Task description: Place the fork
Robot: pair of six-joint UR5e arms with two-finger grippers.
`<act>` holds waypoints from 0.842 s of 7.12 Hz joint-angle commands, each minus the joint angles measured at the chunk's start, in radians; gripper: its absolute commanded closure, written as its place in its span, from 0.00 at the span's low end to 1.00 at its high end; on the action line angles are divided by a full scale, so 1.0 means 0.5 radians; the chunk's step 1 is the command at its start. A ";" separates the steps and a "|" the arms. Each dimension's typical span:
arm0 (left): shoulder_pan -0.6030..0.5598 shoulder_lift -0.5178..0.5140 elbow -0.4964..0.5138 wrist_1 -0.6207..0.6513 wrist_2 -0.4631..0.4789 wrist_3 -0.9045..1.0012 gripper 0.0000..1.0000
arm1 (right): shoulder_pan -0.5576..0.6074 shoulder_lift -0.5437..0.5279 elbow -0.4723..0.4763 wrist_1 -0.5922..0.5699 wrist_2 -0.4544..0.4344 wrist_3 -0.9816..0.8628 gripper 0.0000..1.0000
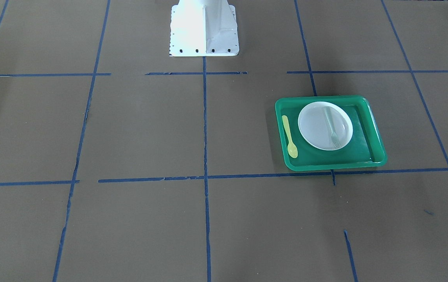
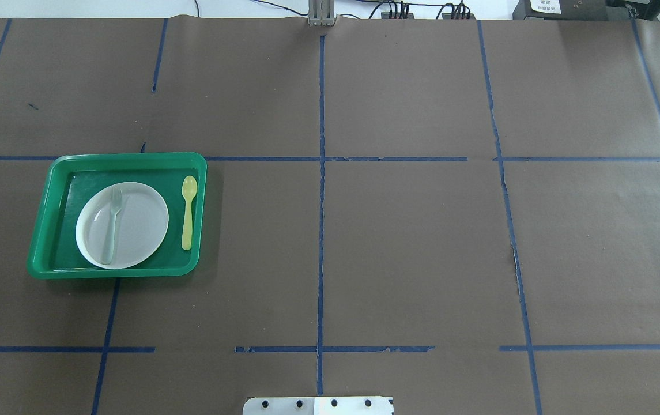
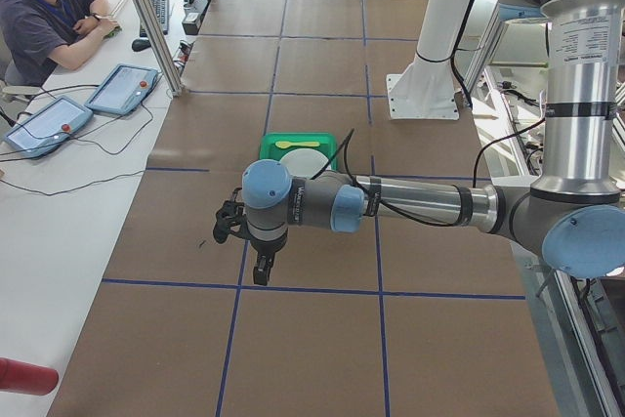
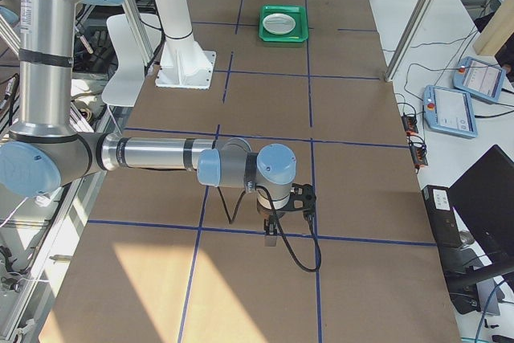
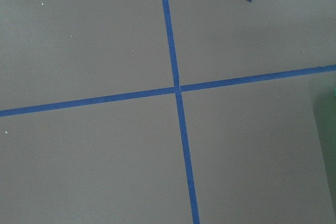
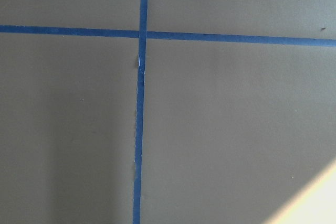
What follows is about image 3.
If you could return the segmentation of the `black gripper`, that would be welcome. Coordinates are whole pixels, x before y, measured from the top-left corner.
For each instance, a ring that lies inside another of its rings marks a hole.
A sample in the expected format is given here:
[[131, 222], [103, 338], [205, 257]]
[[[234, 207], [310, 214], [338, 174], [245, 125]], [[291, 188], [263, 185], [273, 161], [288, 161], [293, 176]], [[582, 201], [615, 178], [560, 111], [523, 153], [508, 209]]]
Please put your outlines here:
[[[229, 199], [224, 201], [222, 207], [215, 214], [216, 222], [213, 227], [213, 237], [218, 244], [224, 244], [229, 236], [243, 240], [250, 239], [245, 204], [237, 200], [240, 192], [241, 188], [235, 188]], [[253, 282], [255, 285], [267, 286], [269, 281], [270, 258], [259, 254], [253, 269]]]

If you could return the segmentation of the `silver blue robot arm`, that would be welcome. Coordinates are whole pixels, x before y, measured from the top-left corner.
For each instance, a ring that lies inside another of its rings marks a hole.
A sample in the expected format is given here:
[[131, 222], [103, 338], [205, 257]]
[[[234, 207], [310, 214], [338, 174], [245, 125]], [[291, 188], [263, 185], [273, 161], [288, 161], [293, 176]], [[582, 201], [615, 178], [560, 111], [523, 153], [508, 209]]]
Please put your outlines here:
[[290, 227], [354, 232], [364, 217], [387, 213], [509, 238], [576, 278], [621, 268], [624, 212], [608, 168], [624, 0], [498, 0], [497, 16], [543, 19], [551, 27], [543, 164], [528, 188], [463, 188], [329, 167], [305, 179], [262, 159], [244, 171], [241, 186], [217, 212], [216, 241], [248, 240], [257, 253], [254, 280], [260, 285], [269, 281]]

